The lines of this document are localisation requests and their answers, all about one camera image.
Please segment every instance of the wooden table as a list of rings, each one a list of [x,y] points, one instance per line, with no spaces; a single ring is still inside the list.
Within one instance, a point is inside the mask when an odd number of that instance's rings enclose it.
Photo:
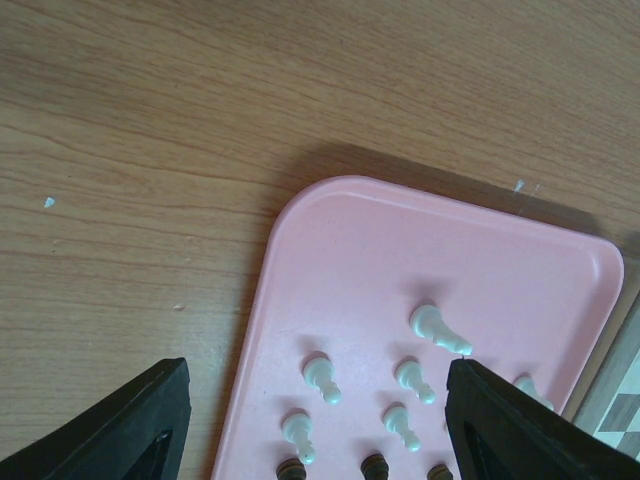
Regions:
[[[0,4],[2,457],[185,356],[208,478],[269,230],[322,178],[640,254],[635,2]]]

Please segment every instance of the white debris speck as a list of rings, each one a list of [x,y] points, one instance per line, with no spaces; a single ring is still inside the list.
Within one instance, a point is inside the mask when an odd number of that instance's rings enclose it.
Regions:
[[[516,188],[513,189],[513,193],[518,193],[524,187],[525,181],[520,179],[516,182]]]

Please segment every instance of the pink tray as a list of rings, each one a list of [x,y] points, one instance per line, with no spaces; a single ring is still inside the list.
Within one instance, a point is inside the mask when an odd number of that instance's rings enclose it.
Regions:
[[[599,238],[363,177],[315,184],[271,233],[212,478],[275,479],[295,456],[280,426],[296,409],[314,423],[312,480],[361,478],[376,450],[393,478],[424,479],[440,461],[457,474],[444,428],[455,356],[416,337],[411,312],[437,305],[473,358],[509,381],[531,375],[561,411],[622,276],[620,253]],[[336,367],[336,406],[304,383],[314,352]],[[408,356],[435,404],[396,384]],[[409,410],[417,453],[382,424],[394,402]]]

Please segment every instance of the chess piece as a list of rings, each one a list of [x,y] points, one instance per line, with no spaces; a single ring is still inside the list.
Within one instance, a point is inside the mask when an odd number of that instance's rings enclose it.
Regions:
[[[422,305],[411,315],[411,329],[422,338],[427,338],[437,346],[449,350],[451,353],[471,355],[473,346],[460,335],[451,330],[444,320],[442,313],[433,305]]]
[[[422,374],[422,367],[413,360],[409,360],[396,370],[396,380],[402,388],[416,392],[422,403],[430,405],[436,401],[436,393],[428,383],[422,380]]]
[[[402,438],[404,446],[410,452],[420,450],[420,439],[409,428],[409,412],[404,407],[393,407],[384,414],[382,419],[384,426],[391,433],[397,433]]]
[[[388,480],[389,465],[379,453],[369,455],[360,466],[364,480]]]
[[[444,463],[440,463],[429,470],[427,480],[453,480],[453,474]]]
[[[278,480],[306,480],[307,471],[297,458],[290,458],[280,464],[276,470]]]
[[[335,368],[324,357],[314,358],[307,363],[302,371],[305,382],[310,387],[316,387],[322,393],[322,398],[329,405],[335,405],[342,400],[342,392],[333,382]]]
[[[539,403],[547,407],[552,412],[554,411],[553,403],[551,403],[549,400],[547,400],[546,398],[544,398],[542,395],[538,393],[538,391],[536,390],[535,383],[533,383],[533,379],[531,377],[528,377],[528,376],[520,377],[513,384],[516,388],[523,391],[534,400],[537,400]]]
[[[298,458],[305,465],[313,463],[316,459],[316,452],[309,440],[311,430],[311,419],[304,413],[294,413],[282,424],[284,439],[296,446]]]

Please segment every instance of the wood grain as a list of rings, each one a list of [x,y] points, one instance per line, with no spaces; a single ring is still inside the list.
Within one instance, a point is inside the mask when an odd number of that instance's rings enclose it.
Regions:
[[[0,5],[0,456],[185,356],[208,478],[270,227],[321,178],[640,253],[637,2]]]

